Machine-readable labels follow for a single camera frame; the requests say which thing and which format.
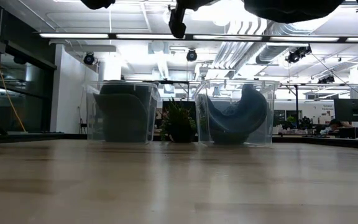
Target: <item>wooden table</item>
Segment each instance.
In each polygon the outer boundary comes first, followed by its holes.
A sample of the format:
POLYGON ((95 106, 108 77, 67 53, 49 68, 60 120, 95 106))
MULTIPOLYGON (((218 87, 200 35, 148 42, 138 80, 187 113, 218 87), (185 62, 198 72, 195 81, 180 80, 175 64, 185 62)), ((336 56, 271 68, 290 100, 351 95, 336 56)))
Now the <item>wooden table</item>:
POLYGON ((358 223, 358 149, 0 144, 0 223, 358 223))

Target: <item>ceiling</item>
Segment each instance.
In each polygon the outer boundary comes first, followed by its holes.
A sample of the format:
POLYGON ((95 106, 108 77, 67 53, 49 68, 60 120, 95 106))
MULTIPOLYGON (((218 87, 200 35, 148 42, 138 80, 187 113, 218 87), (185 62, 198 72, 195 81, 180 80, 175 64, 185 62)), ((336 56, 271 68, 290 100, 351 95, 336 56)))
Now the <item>ceiling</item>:
MULTIPOLYGON (((168 4, 175 5, 175 2, 169 0, 117 0, 116 4, 109 9, 92 11, 80 3, 80 0, 0 0, 2 7, 42 32, 170 33, 167 25, 168 4)), ((229 25, 217 26, 225 23, 225 21, 217 20, 217 17, 230 17, 231 14, 241 15, 241 13, 247 15, 243 7, 231 4, 215 7, 215 13, 201 15, 203 13, 201 9, 196 13, 188 11, 188 15, 185 17, 187 33, 225 34, 229 30, 229 25)), ((356 7, 338 8, 312 34, 358 35, 356 7)), ((126 75, 150 74, 153 69, 157 69, 159 59, 148 53, 149 41, 79 40, 72 41, 71 44, 115 45, 123 62, 131 68, 125 71, 126 75)), ((167 57, 168 69, 194 71, 197 63, 214 60, 221 44, 222 42, 169 41, 169 46, 195 48, 199 57, 197 62, 190 63, 186 61, 186 52, 169 55, 167 57)), ((288 76, 291 77, 289 80, 310 77, 325 71, 326 67, 334 68, 348 60, 358 58, 358 44, 311 44, 311 48, 324 65, 309 55, 307 60, 301 60, 287 69, 280 63, 281 59, 276 58, 278 60, 261 69, 264 79, 285 82, 288 81, 288 76)), ((345 67, 337 72, 345 77, 349 70, 345 67)), ((260 73, 257 72, 253 75, 259 77, 260 73)))

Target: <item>transparent container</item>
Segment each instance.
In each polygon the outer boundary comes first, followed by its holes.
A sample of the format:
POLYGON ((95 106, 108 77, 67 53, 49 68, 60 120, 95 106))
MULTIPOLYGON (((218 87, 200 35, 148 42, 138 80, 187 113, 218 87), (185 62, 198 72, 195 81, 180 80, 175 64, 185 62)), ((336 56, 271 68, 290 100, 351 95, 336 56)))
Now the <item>transparent container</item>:
POLYGON ((107 142, 153 141, 157 85, 125 81, 86 86, 88 139, 107 142))
POLYGON ((203 81, 195 94, 199 142, 271 144, 277 87, 272 81, 203 81))

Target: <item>clear plastic bin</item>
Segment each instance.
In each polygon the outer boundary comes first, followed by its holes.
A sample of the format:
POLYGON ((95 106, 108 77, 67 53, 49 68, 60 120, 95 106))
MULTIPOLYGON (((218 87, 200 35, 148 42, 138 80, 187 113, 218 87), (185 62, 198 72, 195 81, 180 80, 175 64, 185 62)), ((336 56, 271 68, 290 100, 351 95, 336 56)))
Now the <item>clear plastic bin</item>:
POLYGON ((272 81, 203 81, 195 94, 199 141, 271 144, 277 87, 272 81))
POLYGON ((86 86, 88 139, 107 142, 153 141, 157 102, 154 83, 90 82, 86 86))

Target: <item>wooden tabletop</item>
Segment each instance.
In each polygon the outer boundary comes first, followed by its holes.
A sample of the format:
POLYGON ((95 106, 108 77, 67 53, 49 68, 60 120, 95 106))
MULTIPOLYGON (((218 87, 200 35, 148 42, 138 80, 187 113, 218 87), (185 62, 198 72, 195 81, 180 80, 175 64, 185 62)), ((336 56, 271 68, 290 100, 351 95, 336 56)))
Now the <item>wooden tabletop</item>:
POLYGON ((358 223, 358 149, 0 144, 0 223, 358 223))

